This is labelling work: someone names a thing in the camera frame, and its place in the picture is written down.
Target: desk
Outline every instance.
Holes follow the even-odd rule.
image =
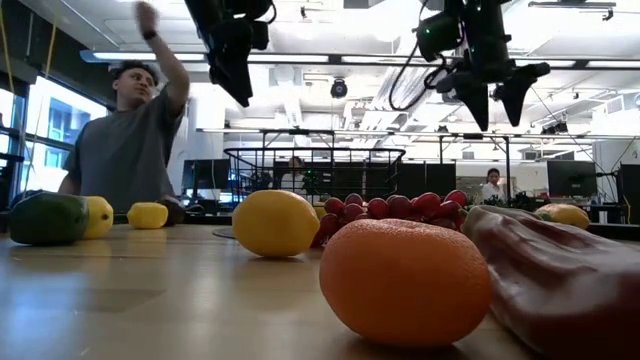
[[[0,240],[3,360],[535,359],[488,316],[438,353],[387,349],[334,316],[311,252],[256,258],[211,226],[133,231],[70,247]]]

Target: white shirt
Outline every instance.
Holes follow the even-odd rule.
[[[307,190],[303,189],[304,186],[304,175],[296,174],[294,179],[293,174],[286,173],[282,175],[282,180],[280,180],[280,189],[285,191],[290,191],[296,193],[298,195],[306,195]]]
[[[493,185],[492,183],[486,183],[482,185],[482,200],[489,200],[492,197],[504,200],[504,194],[500,185]]]

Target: wire basket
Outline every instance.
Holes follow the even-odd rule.
[[[397,191],[398,164],[405,154],[401,149],[268,146],[224,152],[231,162],[234,207],[252,192],[266,189],[292,191],[312,204],[352,193],[365,201],[387,197]],[[302,160],[302,166],[289,164],[294,157]]]

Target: wristband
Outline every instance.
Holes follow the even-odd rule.
[[[158,36],[158,33],[155,30],[145,31],[145,32],[142,33],[142,38],[145,41],[149,41],[149,40],[153,39],[156,36]]]

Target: security camera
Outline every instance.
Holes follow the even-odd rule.
[[[331,85],[331,97],[334,99],[342,99],[347,96],[347,84],[344,79],[335,79]]]

